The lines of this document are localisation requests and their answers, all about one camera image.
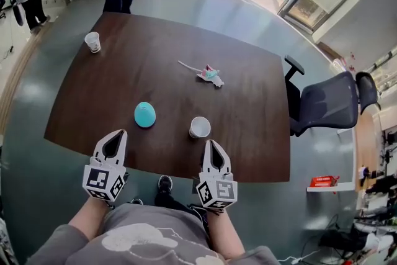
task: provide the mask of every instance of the black mesh chair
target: black mesh chair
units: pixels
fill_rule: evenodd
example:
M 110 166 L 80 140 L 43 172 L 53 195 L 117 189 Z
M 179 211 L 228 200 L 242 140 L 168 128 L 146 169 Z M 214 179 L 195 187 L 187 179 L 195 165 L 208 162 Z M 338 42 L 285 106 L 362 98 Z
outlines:
M 348 129 L 356 125 L 359 116 L 359 98 L 356 83 L 349 72 L 343 72 L 326 81 L 307 86 L 300 94 L 299 89 L 289 79 L 296 70 L 304 74 L 303 68 L 289 56 L 285 61 L 292 65 L 285 76 L 288 109 L 290 110 L 291 136 L 299 137 L 311 127 Z M 375 83 L 368 73 L 357 73 L 362 111 L 377 102 L 373 87 Z

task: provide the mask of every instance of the wooden table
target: wooden table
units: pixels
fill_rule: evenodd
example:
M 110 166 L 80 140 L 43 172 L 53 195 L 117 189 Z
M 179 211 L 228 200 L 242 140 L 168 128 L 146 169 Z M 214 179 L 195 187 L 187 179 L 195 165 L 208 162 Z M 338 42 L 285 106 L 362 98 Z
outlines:
M 231 158 L 240 182 L 282 182 L 290 176 L 290 127 L 279 56 L 245 42 L 185 24 L 104 13 L 93 28 L 102 50 L 82 44 L 56 97 L 45 138 L 92 156 L 98 140 L 124 128 L 125 165 L 179 177 L 198 176 L 205 140 L 188 130 L 206 117 L 210 138 Z M 178 60 L 220 70 L 217 89 Z M 139 102 L 150 102 L 156 123 L 134 121 Z

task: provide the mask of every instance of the gray floor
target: gray floor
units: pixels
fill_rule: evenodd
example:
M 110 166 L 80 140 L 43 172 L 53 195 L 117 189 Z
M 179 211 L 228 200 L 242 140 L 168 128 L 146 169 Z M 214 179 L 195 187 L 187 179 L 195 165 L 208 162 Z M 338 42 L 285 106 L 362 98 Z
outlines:
M 4 139 L 1 189 L 7 227 L 20 261 L 55 227 L 68 222 L 87 197 L 81 180 L 89 158 L 50 143 L 43 135 L 63 78 L 103 4 L 104 0 L 75 0 L 69 5 L 29 61 L 14 96 Z M 134 0 L 132 10 L 219 32 L 281 57 L 289 54 L 306 70 L 305 76 L 293 77 L 300 89 L 332 76 L 328 61 L 310 42 L 277 16 L 245 0 Z M 283 66 L 286 73 L 289 67 Z M 335 213 L 341 225 L 348 226 L 354 192 L 307 194 L 306 187 L 311 177 L 322 174 L 348 181 L 352 155 L 350 134 L 339 137 L 333 129 L 317 128 L 293 137 L 290 182 L 239 184 L 239 201 L 229 213 L 245 247 L 267 245 L 283 259 L 300 255 L 306 238 L 321 233 Z M 140 197 L 152 204 L 158 175 L 132 169 L 130 174 L 118 203 Z M 191 185 L 189 179 L 174 178 L 174 197 L 198 202 Z M 305 253 L 313 249 L 308 245 Z

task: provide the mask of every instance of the small toy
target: small toy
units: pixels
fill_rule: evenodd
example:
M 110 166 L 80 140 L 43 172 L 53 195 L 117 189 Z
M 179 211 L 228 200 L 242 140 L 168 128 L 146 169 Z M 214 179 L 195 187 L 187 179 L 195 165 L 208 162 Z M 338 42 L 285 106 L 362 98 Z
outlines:
M 116 130 L 97 143 L 84 167 L 83 188 L 96 199 L 114 202 L 128 177 L 124 165 L 127 132 Z
M 199 78 L 202 78 L 204 81 L 207 82 L 212 82 L 216 87 L 220 88 L 222 85 L 224 85 L 224 82 L 221 80 L 221 78 L 218 76 L 219 70 L 214 70 L 211 66 L 207 64 L 204 70 L 199 70 L 192 68 L 189 65 L 186 65 L 185 63 L 182 63 L 181 61 L 178 61 L 181 65 L 185 66 L 186 68 L 198 72 L 197 76 Z
M 207 140 L 202 158 L 202 172 L 196 186 L 204 208 L 222 210 L 237 202 L 237 182 L 233 181 L 230 158 L 214 140 Z

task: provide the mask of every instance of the black sneaker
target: black sneaker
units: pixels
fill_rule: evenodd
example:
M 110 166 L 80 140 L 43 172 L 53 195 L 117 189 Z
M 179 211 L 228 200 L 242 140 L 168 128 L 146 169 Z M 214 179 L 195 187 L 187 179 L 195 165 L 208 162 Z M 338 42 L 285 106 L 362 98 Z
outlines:
M 172 179 L 169 176 L 161 176 L 158 182 L 159 192 L 170 194 L 172 190 Z
M 133 199 L 130 203 L 143 205 L 143 201 L 141 199 Z

